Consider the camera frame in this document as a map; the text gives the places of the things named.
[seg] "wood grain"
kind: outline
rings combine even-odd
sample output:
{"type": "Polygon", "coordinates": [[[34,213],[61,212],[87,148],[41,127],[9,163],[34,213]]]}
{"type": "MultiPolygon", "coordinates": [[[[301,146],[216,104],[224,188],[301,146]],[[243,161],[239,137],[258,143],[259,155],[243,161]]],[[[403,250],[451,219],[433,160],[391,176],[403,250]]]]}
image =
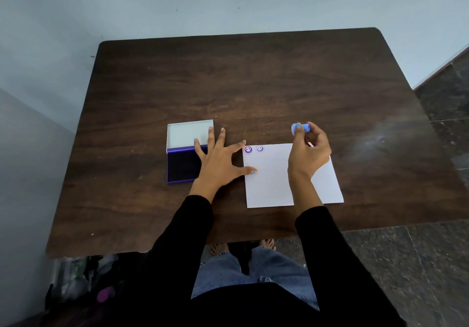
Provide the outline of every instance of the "wood grain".
{"type": "MultiPolygon", "coordinates": [[[[147,251],[190,183],[166,183],[167,124],[214,120],[226,144],[328,134],[341,230],[469,218],[466,189],[375,28],[103,42],[51,230],[50,257],[147,251]]],[[[234,163],[242,166],[241,152],[234,163]]],[[[291,207],[222,188],[208,242],[295,234],[291,207]]]]}

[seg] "black long-sleeve shirt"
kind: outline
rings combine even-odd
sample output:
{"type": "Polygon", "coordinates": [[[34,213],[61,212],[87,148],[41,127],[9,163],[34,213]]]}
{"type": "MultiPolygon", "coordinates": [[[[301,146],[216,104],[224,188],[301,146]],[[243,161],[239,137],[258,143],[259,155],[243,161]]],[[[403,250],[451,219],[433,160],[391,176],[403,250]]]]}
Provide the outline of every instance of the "black long-sleeve shirt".
{"type": "Polygon", "coordinates": [[[188,196],[147,254],[138,275],[124,288],[113,320],[153,326],[178,320],[221,325],[278,325],[282,321],[313,326],[337,322],[406,325],[324,206],[310,208],[295,222],[320,311],[276,283],[227,286],[191,299],[212,225],[208,200],[188,196]]]}

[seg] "floor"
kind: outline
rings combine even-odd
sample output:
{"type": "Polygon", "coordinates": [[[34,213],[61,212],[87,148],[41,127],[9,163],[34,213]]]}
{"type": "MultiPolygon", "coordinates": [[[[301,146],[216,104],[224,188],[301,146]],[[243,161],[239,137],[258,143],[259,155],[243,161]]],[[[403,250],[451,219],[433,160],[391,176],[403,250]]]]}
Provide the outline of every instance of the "floor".
{"type": "MultiPolygon", "coordinates": [[[[469,51],[416,90],[469,189],[469,51]]],[[[469,220],[345,232],[409,326],[469,326],[469,220]]],[[[277,250],[305,264],[298,237],[277,250]]]]}

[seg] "bare foot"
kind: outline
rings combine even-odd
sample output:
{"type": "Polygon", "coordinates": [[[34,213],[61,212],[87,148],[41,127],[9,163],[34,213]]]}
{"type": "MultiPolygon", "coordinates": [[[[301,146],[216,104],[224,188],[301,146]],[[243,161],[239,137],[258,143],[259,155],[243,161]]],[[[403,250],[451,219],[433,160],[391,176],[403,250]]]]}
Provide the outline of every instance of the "bare foot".
{"type": "Polygon", "coordinates": [[[277,249],[275,247],[275,241],[273,239],[261,239],[259,241],[259,245],[267,249],[272,249],[273,251],[277,249]]]}
{"type": "Polygon", "coordinates": [[[217,255],[223,253],[224,251],[230,251],[230,250],[228,249],[228,244],[226,244],[226,243],[223,243],[223,244],[215,243],[215,244],[212,246],[212,249],[210,250],[210,253],[211,253],[213,256],[217,256],[217,255]]]}

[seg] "blue denim jeans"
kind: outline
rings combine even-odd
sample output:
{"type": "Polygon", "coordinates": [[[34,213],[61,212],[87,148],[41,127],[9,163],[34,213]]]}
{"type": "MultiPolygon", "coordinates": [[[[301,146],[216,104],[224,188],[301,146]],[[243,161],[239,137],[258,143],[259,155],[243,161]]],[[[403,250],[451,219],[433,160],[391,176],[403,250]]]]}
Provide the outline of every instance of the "blue denim jeans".
{"type": "Polygon", "coordinates": [[[224,286],[277,283],[297,298],[319,310],[308,269],[282,253],[261,246],[252,250],[249,276],[241,272],[238,259],[231,253],[222,253],[201,265],[192,298],[224,286]]]}

